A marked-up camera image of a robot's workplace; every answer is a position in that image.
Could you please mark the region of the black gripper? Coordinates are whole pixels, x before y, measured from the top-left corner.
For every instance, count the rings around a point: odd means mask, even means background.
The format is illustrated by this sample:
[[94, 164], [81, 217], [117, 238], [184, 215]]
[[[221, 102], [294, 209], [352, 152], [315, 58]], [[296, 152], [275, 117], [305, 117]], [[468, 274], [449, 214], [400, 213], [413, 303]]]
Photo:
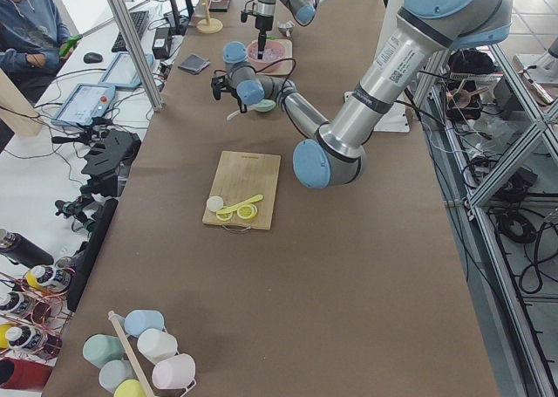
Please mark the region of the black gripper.
[[257, 59], [262, 60], [267, 43], [267, 33], [273, 28], [273, 17], [257, 15], [255, 17], [255, 27], [259, 31], [257, 40]]
[[239, 106], [239, 113], [243, 113], [243, 109], [247, 109], [247, 105], [243, 103], [241, 98], [237, 98], [237, 104]]

